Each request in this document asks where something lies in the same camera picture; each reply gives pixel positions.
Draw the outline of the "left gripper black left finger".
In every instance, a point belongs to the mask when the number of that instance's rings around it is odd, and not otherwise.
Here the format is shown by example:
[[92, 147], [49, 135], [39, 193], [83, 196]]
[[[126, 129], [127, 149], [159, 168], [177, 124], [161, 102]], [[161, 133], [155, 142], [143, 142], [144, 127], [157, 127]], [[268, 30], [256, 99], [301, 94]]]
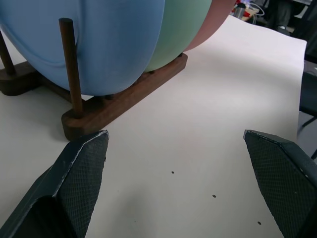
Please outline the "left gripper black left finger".
[[70, 141], [0, 228], [0, 238], [85, 238], [100, 188], [109, 134]]

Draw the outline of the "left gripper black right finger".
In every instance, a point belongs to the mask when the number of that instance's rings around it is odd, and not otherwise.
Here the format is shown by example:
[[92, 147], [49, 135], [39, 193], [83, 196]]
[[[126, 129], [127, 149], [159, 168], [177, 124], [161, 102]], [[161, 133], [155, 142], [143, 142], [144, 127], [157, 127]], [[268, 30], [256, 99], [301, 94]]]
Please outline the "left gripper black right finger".
[[260, 192], [284, 238], [317, 238], [317, 164], [295, 142], [243, 136]]

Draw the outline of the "blue plate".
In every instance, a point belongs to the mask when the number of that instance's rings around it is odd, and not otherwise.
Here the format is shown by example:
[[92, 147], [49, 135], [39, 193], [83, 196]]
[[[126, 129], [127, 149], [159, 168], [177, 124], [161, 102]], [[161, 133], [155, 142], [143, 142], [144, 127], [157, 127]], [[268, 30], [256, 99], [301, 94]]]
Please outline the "blue plate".
[[156, 47], [165, 0], [0, 0], [0, 27], [44, 77], [69, 89], [59, 28], [73, 21], [81, 92], [130, 87]]

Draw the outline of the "red plate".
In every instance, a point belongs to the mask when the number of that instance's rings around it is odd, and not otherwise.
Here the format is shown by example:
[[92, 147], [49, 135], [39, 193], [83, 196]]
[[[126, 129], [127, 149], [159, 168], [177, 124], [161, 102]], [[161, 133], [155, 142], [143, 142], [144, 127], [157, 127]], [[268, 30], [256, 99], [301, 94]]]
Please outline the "red plate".
[[198, 33], [184, 51], [194, 49], [210, 38], [230, 15], [235, 3], [236, 0], [212, 0]]

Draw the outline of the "green plate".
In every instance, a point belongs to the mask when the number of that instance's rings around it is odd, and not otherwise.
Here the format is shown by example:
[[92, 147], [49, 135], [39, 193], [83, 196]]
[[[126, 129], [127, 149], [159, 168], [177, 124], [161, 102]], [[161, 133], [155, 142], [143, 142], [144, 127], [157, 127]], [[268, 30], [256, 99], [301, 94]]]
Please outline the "green plate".
[[195, 38], [212, 0], [165, 0], [159, 38], [145, 72], [157, 70], [177, 58]]

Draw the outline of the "dark wooden dish rack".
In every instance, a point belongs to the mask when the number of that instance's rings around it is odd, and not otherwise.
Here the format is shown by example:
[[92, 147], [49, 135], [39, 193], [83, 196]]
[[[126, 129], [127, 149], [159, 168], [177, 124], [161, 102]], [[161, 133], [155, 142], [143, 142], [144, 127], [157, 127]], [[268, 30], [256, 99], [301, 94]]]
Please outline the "dark wooden dish rack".
[[3, 69], [0, 69], [0, 91], [7, 96], [18, 96], [39, 86], [45, 86], [70, 102], [72, 108], [61, 116], [64, 136], [69, 141], [103, 129], [181, 72], [187, 63], [188, 56], [181, 53], [167, 65], [143, 73], [132, 86], [120, 93], [94, 96], [83, 100], [73, 21], [70, 18], [61, 18], [59, 27], [70, 89], [65, 90], [52, 83], [27, 61], [13, 64], [0, 30], [0, 59], [4, 66]]

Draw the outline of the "black chair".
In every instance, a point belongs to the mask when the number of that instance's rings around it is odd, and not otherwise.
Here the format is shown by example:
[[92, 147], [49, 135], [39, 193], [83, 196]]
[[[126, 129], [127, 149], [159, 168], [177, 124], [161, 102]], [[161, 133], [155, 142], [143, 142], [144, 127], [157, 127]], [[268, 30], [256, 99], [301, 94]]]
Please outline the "black chair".
[[312, 116], [298, 129], [298, 135], [305, 127], [317, 121], [317, 63], [304, 60], [299, 111]]

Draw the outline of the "steel cup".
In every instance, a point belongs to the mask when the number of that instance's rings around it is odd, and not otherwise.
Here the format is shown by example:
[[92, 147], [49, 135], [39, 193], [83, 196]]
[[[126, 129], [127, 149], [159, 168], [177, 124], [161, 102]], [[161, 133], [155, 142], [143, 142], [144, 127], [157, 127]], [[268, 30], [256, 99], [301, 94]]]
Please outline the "steel cup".
[[244, 12], [245, 12], [245, 7], [244, 6], [237, 6], [234, 8], [233, 11], [233, 16], [239, 19], [242, 19]]

